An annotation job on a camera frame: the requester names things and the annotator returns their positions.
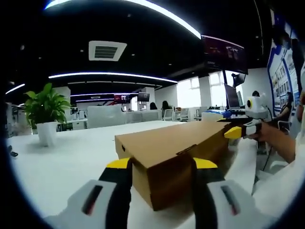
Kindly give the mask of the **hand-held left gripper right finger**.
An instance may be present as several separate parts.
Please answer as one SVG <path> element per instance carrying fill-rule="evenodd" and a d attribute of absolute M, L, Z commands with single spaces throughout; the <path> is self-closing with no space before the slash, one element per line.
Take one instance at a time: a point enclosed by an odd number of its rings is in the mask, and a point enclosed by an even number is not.
<path fill-rule="evenodd" d="M 239 184 L 210 160 L 193 158 L 192 203 L 197 229 L 267 229 L 276 219 L 255 206 Z"/>

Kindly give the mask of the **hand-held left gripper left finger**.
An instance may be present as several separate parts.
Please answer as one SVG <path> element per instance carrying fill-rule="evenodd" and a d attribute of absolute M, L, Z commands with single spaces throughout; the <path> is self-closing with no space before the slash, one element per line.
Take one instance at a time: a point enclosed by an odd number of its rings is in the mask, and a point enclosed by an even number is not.
<path fill-rule="evenodd" d="M 45 217 L 54 229 L 125 229 L 131 202 L 132 161 L 110 162 L 97 180 L 90 180 L 57 215 Z"/>

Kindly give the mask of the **person's right hand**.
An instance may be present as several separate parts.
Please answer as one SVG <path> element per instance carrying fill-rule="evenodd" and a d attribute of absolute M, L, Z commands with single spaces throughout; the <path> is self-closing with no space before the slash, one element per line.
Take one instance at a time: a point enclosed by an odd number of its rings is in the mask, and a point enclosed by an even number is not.
<path fill-rule="evenodd" d="M 256 127 L 258 130 L 254 134 L 248 135 L 247 137 L 258 142 L 270 143 L 270 134 L 272 133 L 273 127 L 267 123 L 261 123 Z"/>

